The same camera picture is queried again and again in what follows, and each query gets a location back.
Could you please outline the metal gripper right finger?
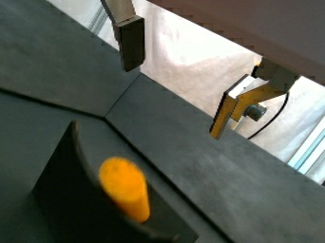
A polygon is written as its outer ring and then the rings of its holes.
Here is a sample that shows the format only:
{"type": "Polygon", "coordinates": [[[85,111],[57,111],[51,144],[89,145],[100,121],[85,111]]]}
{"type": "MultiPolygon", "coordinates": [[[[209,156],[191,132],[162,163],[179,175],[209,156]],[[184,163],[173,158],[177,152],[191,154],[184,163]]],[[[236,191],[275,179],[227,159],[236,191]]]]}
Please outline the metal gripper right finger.
{"type": "Polygon", "coordinates": [[[263,58],[252,74],[245,74],[224,92],[213,118],[212,136],[217,140],[221,138],[229,119],[239,122],[252,105],[288,94],[299,78],[296,72],[263,58]]]}

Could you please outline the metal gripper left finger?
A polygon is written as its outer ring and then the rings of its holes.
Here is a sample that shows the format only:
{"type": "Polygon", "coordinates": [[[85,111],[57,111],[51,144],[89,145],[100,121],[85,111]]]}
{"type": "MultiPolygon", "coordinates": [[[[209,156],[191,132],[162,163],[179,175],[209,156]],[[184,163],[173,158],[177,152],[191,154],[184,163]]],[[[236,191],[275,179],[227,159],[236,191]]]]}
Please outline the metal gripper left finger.
{"type": "Polygon", "coordinates": [[[134,70],[145,61],[145,19],[137,15],[133,0],[101,0],[113,21],[122,66],[134,70]]]}

